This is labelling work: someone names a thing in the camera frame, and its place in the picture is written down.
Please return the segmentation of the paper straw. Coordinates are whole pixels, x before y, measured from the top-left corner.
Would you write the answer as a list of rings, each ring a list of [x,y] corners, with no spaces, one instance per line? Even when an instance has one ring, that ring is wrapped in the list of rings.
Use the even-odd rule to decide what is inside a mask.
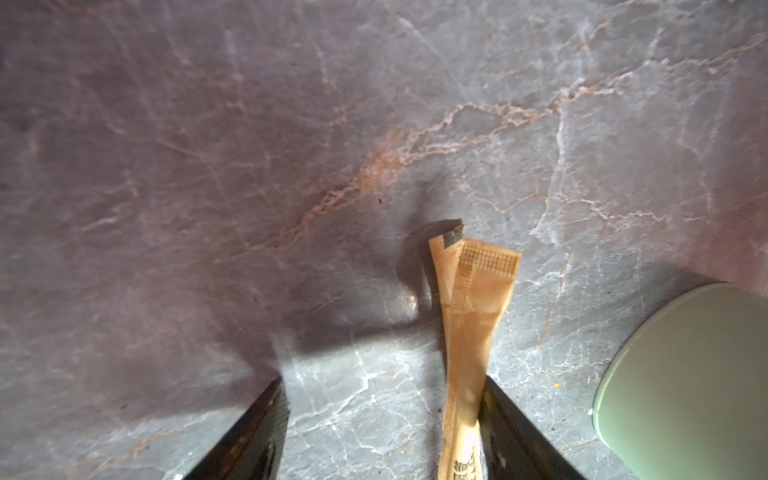
[[[451,338],[439,479],[481,479],[479,410],[492,338],[510,303],[521,254],[464,238],[450,305]]]
[[[431,238],[429,248],[436,273],[439,302],[441,307],[445,357],[448,357],[451,338],[450,305],[459,257],[464,241],[465,226],[458,220],[452,228]]]

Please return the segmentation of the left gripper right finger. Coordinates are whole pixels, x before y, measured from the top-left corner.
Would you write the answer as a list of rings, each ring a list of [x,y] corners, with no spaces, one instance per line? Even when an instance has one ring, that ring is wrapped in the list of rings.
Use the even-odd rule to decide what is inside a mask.
[[[584,480],[490,376],[478,420],[489,479]]]

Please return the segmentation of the green metal cup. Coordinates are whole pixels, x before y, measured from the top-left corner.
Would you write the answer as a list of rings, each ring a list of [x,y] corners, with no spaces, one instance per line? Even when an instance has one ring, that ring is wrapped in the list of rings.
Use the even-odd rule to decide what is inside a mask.
[[[640,479],[766,478],[766,298],[716,283],[660,309],[611,362],[593,424]]]

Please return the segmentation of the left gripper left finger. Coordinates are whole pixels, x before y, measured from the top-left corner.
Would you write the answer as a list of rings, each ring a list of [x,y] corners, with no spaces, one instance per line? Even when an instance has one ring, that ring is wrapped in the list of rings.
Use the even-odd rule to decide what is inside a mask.
[[[285,386],[278,377],[184,480],[274,480],[281,463],[289,414]]]

